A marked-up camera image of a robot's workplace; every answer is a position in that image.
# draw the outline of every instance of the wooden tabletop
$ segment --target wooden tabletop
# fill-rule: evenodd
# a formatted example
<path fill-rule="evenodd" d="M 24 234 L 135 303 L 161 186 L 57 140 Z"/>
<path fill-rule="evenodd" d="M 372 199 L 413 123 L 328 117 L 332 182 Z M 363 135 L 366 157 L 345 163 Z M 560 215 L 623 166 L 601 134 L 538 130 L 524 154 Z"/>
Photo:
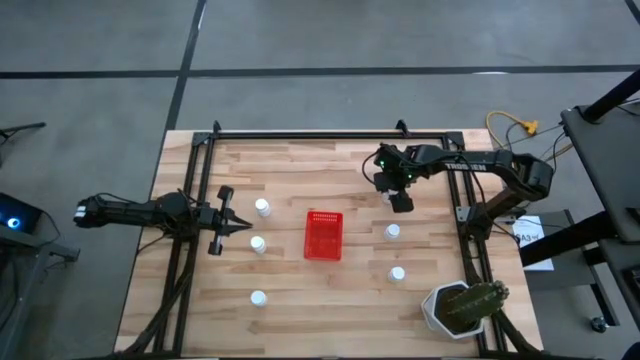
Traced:
<path fill-rule="evenodd" d="M 153 197 L 182 187 L 192 133 L 167 133 Z M 491 149 L 486 130 L 463 133 L 468 150 Z M 439 145 L 429 140 L 385 142 L 401 148 Z M 477 355 L 473 338 L 453 341 L 430 331 L 420 310 L 432 288 L 465 278 L 446 175 L 412 185 L 409 193 L 415 210 L 394 214 L 360 171 L 363 160 L 379 143 L 374 139 L 216 141 L 208 201 L 219 206 L 215 198 L 218 188 L 232 186 L 232 208 L 254 228 L 225 239 L 219 257 L 207 254 L 213 234 L 201 233 L 183 355 Z M 195 179 L 199 179 L 201 161 Z M 372 174 L 374 168 L 369 163 L 366 170 Z M 478 177 L 488 198 L 502 189 L 496 176 Z M 196 180 L 192 196 L 198 185 Z M 269 217 L 256 214 L 254 202 L 258 198 L 269 201 Z M 304 259 L 305 220 L 312 209 L 344 215 L 341 261 Z M 383 232 L 392 223 L 400 225 L 401 234 L 386 241 Z M 145 230 L 140 246 L 159 235 L 158 230 Z M 255 254 L 249 246 L 255 235 L 266 241 L 263 255 Z M 116 341 L 118 350 L 131 344 L 160 304 L 170 242 L 147 248 L 135 262 Z M 508 236 L 492 234 L 487 248 L 494 278 L 510 289 L 507 315 L 531 344 L 541 348 L 515 243 Z M 404 281 L 387 280 L 394 266 L 406 270 Z M 254 290 L 266 293 L 266 307 L 251 304 Z M 168 339 L 172 331 L 170 321 Z M 491 331 L 487 331 L 487 338 L 492 348 Z"/>

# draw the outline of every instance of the black metal frame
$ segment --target black metal frame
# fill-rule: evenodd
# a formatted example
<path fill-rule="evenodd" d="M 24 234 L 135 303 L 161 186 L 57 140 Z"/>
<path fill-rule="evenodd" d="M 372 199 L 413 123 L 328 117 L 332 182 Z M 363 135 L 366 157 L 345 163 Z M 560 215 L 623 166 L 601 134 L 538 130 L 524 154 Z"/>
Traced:
<path fill-rule="evenodd" d="M 455 145 L 457 149 L 464 150 L 465 144 L 463 135 L 461 132 L 409 132 L 404 122 L 399 121 L 396 126 L 397 130 L 391 131 L 318 131 L 318 132 L 305 132 L 305 131 L 221 131 L 220 125 L 216 121 L 214 123 L 214 129 L 212 132 L 196 132 L 193 135 L 191 142 L 191 151 L 189 154 L 189 162 L 187 165 L 187 172 L 185 174 L 184 191 L 187 194 L 192 192 L 192 183 L 195 173 L 196 162 L 198 158 L 199 148 L 202 145 L 206 145 L 205 159 L 203 164 L 202 176 L 200 179 L 200 186 L 198 189 L 197 200 L 203 202 L 206 200 L 207 184 L 209 180 L 209 173 L 213 166 L 213 150 L 215 142 L 217 140 L 246 140 L 246 139 L 260 139 L 260 140 L 279 140 L 279 139 L 415 139 L 415 140 L 439 140 L 444 149 L 451 149 L 452 145 Z M 447 172 L 447 180 L 451 189 L 451 200 L 453 212 L 455 213 L 456 207 L 462 206 L 460 199 L 460 193 L 458 189 L 458 183 L 456 181 L 456 173 L 454 171 Z M 469 173 L 463 173 L 464 188 L 467 193 L 467 201 L 469 205 L 476 203 L 475 191 L 471 176 Z M 458 239 L 463 259 L 463 267 L 465 272 L 465 278 L 468 283 L 475 283 L 479 280 L 476 273 L 474 264 L 471 259 L 471 250 L 469 248 L 469 242 L 473 241 L 478 249 L 478 261 L 481 268 L 482 280 L 492 281 L 491 266 L 489 264 L 489 257 L 484 243 L 484 239 L 468 240 L 463 235 L 462 223 L 456 221 L 458 230 Z M 188 243 L 187 257 L 185 261 L 184 269 L 176 281 L 178 273 L 178 263 L 180 261 L 181 248 L 184 243 Z M 119 354 L 119 356 L 125 355 L 127 359 L 146 358 L 147 356 L 154 358 L 179 358 L 181 357 L 182 345 L 184 340 L 184 331 L 186 325 L 186 318 L 188 315 L 189 296 L 191 291 L 191 282 L 193 279 L 195 269 L 195 259 L 198 248 L 198 236 L 190 239 L 175 239 L 171 249 L 171 255 L 169 257 L 169 264 L 167 270 L 167 276 L 165 281 L 165 287 L 163 291 L 163 298 L 161 307 L 158 310 L 156 316 L 151 321 L 147 330 L 150 330 L 148 337 L 146 338 L 146 344 L 139 346 L 135 352 L 127 352 Z M 165 350 L 165 337 L 167 330 L 167 316 L 171 311 L 171 308 L 180 298 L 180 305 L 176 320 L 176 329 L 174 332 L 173 344 L 170 350 Z M 505 340 L 505 334 L 501 329 L 498 321 L 498 317 L 492 317 L 492 325 L 494 329 L 494 337 L 496 339 L 497 350 L 501 353 L 507 353 L 507 345 Z M 150 343 L 151 337 L 155 338 L 153 349 L 151 353 L 143 353 L 144 349 Z M 487 348 L 487 340 L 485 333 L 478 334 L 476 336 L 478 344 L 479 355 L 490 351 Z"/>
<path fill-rule="evenodd" d="M 0 333 L 0 359 L 8 360 L 15 358 L 16 346 L 27 322 L 35 285 L 44 276 L 49 256 L 56 255 L 62 257 L 65 262 L 74 262 L 78 260 L 80 250 L 43 240 L 31 234 L 10 230 L 5 226 L 0 226 L 0 244 L 15 245 L 17 246 L 16 250 L 24 250 L 25 252 L 19 256 L 33 256 L 35 258 L 33 265 L 29 267 L 29 272 L 20 281 L 22 285 L 18 294 L 15 294 L 18 302 L 9 315 L 6 327 Z"/>

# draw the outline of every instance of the red basket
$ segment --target red basket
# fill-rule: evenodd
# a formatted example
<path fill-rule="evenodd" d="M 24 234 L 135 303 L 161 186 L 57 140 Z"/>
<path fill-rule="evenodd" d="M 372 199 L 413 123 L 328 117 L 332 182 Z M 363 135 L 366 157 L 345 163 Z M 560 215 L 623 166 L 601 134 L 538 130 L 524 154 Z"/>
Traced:
<path fill-rule="evenodd" d="M 332 261 L 342 258 L 342 214 L 309 211 L 304 257 L 309 260 Z"/>

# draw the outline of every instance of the cactus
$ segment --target cactus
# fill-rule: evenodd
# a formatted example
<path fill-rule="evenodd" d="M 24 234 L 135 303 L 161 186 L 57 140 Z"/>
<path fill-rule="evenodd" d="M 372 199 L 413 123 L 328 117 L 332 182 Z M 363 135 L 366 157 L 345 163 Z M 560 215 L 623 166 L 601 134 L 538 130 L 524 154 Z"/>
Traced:
<path fill-rule="evenodd" d="M 438 301 L 438 319 L 457 333 L 469 331 L 483 317 L 498 312 L 509 296 L 509 289 L 502 281 L 475 284 L 452 292 L 444 292 Z"/>

